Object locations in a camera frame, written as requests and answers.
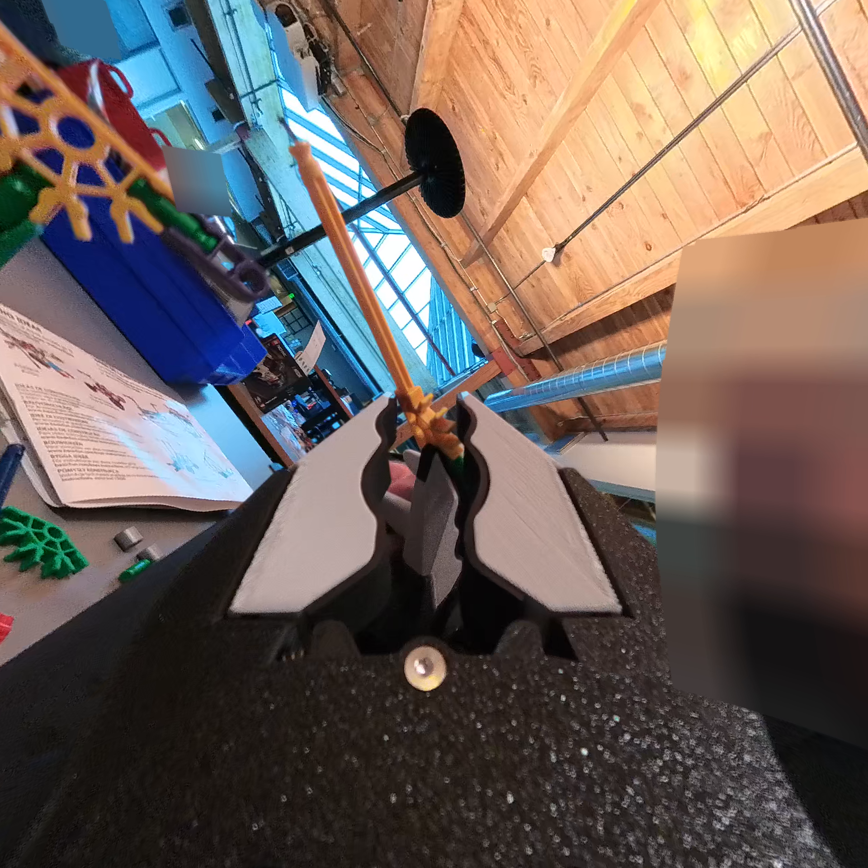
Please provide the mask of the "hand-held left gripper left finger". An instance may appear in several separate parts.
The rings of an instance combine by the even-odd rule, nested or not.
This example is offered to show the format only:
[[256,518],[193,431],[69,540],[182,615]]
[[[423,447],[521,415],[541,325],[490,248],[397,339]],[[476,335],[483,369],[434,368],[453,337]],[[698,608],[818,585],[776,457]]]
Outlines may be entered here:
[[313,613],[377,565],[395,433],[395,397],[382,395],[296,465],[232,613]]

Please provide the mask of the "black ceiling pipe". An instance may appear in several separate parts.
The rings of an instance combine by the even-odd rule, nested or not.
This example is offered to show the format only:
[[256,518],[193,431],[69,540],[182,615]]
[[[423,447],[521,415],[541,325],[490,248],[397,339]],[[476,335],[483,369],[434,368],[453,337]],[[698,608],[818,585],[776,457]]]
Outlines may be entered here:
[[790,2],[467,2],[451,59],[470,217],[527,267],[613,198],[609,270],[642,268],[840,149]]

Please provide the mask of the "black dotted rubber mat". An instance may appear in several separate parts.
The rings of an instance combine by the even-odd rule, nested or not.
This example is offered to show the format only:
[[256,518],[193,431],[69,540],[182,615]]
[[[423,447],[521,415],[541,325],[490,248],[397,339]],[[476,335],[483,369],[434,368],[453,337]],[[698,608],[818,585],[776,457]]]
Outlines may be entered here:
[[79,708],[100,692],[116,661],[167,593],[182,568],[211,542],[223,523],[201,532],[154,568],[122,585],[2,665],[1,747],[15,754],[27,729],[47,726],[60,741]]

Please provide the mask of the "colourful construction toy model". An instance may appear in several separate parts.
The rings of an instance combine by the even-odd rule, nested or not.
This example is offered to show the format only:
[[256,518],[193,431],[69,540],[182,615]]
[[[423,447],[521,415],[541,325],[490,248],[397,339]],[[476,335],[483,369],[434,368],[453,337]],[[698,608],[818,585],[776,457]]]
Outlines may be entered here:
[[121,240],[134,233],[129,215],[158,233],[223,295],[253,305],[270,294],[265,270],[210,215],[179,210],[170,187],[114,128],[103,122],[2,24],[2,172],[16,163],[44,177],[38,202],[24,205],[41,226],[61,210],[76,237],[91,239],[83,196],[105,196]]

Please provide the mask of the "orange rod with green tip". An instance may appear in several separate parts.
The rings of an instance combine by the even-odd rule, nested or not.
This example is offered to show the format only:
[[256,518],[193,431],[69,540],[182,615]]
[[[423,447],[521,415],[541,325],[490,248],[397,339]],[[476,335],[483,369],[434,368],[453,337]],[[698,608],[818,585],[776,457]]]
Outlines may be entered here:
[[[323,175],[308,142],[297,140],[289,147],[289,151],[298,165],[302,182],[316,175]],[[446,470],[454,479],[459,480],[464,469],[464,447],[453,432],[454,423],[445,418],[446,410],[433,410],[433,397],[424,394],[421,387],[413,383],[346,227],[339,233],[331,232],[327,238],[384,358],[396,387],[396,400],[406,416],[410,434],[421,446],[436,449],[444,460]]]

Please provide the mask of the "silver ventilation duct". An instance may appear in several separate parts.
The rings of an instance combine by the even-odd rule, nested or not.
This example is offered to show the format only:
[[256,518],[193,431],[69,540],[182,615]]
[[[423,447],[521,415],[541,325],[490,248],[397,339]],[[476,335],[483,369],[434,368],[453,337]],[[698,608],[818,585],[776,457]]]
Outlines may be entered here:
[[557,376],[496,392],[485,397],[483,403],[494,412],[502,413],[658,383],[666,354],[666,340],[647,344]]

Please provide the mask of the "black ribbed round disc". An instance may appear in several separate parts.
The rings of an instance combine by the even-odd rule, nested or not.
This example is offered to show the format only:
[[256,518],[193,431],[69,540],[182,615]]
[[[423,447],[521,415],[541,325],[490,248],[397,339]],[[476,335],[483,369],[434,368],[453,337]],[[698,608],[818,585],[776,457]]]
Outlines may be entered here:
[[465,175],[458,146],[443,119],[420,107],[408,117],[405,153],[421,175],[419,189],[429,210],[442,219],[457,217],[465,202]]

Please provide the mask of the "white ceiling unit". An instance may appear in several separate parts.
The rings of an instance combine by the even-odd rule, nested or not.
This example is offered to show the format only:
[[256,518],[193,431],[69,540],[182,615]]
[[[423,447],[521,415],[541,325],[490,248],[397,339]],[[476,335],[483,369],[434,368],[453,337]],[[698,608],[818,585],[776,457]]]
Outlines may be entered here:
[[271,2],[267,20],[278,71],[306,112],[317,109],[329,82],[329,56],[309,22],[290,2]]

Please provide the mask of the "black metal post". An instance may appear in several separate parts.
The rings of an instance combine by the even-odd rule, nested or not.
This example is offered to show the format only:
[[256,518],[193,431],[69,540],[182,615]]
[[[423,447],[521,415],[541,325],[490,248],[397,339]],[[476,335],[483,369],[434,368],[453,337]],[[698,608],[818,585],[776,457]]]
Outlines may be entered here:
[[288,259],[328,237],[331,232],[343,231],[348,224],[356,222],[381,206],[385,206],[409,190],[419,187],[426,179],[426,173],[412,172],[346,210],[341,210],[338,207],[332,190],[323,175],[305,179],[303,182],[311,203],[320,216],[320,225],[300,233],[289,241],[275,243],[267,248],[263,255],[259,256],[258,263],[264,268],[276,266],[282,260]]

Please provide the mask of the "large green fan connector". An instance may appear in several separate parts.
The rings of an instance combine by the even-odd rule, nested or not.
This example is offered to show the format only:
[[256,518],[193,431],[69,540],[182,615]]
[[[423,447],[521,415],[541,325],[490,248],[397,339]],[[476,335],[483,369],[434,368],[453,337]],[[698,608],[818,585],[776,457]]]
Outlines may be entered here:
[[38,569],[43,580],[64,580],[90,565],[63,529],[10,506],[1,510],[1,548],[4,562],[20,572]]

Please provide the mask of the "building ideas booklet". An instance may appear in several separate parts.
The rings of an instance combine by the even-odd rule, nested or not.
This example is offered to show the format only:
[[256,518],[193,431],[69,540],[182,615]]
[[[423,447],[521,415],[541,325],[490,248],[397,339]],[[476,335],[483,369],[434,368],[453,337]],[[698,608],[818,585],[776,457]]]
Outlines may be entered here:
[[253,492],[185,405],[6,306],[1,381],[52,505],[212,512]]

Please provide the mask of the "grey metal pipe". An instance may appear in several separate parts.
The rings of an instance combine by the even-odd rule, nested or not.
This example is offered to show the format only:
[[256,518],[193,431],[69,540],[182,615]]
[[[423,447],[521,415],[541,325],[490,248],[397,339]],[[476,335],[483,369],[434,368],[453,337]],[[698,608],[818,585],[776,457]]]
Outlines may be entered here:
[[861,104],[810,1],[790,1],[797,24],[807,39],[839,108],[850,128],[864,161],[867,161],[867,121]]

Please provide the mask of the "red tote bag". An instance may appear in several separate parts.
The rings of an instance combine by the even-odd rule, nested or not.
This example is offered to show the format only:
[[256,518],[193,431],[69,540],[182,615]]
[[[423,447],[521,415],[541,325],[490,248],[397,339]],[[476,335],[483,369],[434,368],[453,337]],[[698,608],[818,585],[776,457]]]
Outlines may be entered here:
[[133,103],[133,88],[123,71],[102,60],[90,59],[60,68],[57,74],[92,112],[146,160],[163,182],[170,185],[162,150],[162,146],[170,146],[170,142],[140,116]]

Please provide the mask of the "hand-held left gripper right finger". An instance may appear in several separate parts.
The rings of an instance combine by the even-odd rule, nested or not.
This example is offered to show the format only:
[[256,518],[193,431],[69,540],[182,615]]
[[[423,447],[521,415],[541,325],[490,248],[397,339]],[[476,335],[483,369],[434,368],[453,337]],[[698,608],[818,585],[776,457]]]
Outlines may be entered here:
[[620,615],[616,592],[555,460],[470,393],[458,400],[466,561],[554,615]]

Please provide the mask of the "blue plastic bin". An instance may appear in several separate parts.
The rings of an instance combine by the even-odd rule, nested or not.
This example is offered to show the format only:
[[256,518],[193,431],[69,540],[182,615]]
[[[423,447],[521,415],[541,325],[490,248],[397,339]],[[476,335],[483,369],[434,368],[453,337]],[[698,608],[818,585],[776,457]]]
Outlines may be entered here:
[[71,277],[169,385],[234,385],[266,350],[238,323],[207,282],[137,213],[124,243],[105,196],[83,196],[91,239],[79,240],[61,209],[41,226],[24,205],[38,202],[44,177],[26,164],[2,172],[2,269],[40,239]]

